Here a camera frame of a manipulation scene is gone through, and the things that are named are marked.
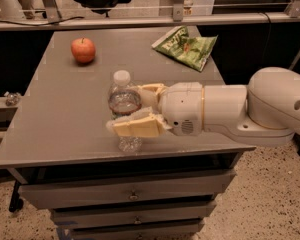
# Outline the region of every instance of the dresser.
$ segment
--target dresser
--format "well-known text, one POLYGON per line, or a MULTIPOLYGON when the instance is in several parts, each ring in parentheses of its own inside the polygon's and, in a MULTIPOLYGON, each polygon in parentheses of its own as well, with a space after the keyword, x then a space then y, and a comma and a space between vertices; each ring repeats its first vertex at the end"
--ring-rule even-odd
MULTIPOLYGON (((55 32, 0 145, 0 168, 18 193, 48 209, 76 240, 131 240, 195 234, 253 146, 216 133, 144 139, 123 153, 105 124, 107 92, 117 70, 137 84, 223 84, 210 58, 199 73, 151 49, 170 28, 55 32), (78 65, 71 41, 86 37, 96 59, 78 65)), ((195 27, 191 36, 198 36, 195 27)))

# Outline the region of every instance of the water bottle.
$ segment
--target water bottle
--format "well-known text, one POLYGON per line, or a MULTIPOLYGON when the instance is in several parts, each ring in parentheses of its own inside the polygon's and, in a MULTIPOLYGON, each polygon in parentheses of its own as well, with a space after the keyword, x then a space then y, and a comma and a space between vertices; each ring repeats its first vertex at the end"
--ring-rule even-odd
MULTIPOLYGON (((141 108, 141 97, 135 87, 128 71, 120 70, 114 73, 108 98, 112 119, 129 116, 141 108)), ((141 145, 142 140, 138 137, 119 138, 119 149, 124 152, 135 152, 141 145)))

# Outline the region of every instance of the gray drawer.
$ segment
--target gray drawer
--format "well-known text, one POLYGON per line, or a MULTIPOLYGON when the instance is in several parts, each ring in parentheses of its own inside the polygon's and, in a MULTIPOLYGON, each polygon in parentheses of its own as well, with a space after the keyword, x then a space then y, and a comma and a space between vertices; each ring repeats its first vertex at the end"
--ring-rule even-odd
POLYGON ((23 185, 22 197, 38 209, 214 195, 225 191, 234 170, 193 171, 66 183, 23 185))
POLYGON ((61 228, 91 228, 112 225, 141 225, 149 222, 173 221, 208 217, 215 201, 188 198, 186 201, 139 202, 140 205, 106 205, 87 210, 52 211, 51 219, 61 228))
POLYGON ((139 226, 110 227, 80 231, 71 230, 70 234, 73 240, 141 240, 155 236, 195 234, 199 232, 202 227, 203 221, 197 219, 139 226))

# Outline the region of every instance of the red apple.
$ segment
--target red apple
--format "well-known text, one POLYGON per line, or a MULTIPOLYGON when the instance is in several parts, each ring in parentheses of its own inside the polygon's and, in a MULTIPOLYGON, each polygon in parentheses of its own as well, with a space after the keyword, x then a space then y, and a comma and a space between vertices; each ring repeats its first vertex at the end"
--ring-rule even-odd
POLYGON ((83 37, 72 41, 71 52, 76 61, 89 63, 95 57, 96 47, 90 39, 83 37))

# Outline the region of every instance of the white bottle cap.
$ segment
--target white bottle cap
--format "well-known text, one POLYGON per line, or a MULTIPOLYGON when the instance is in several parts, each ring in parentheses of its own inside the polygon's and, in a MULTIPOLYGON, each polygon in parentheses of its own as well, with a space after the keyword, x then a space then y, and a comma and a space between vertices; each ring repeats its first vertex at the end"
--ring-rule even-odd
POLYGON ((130 83, 130 73, 126 70, 119 70, 113 75, 113 81, 120 86, 130 83))

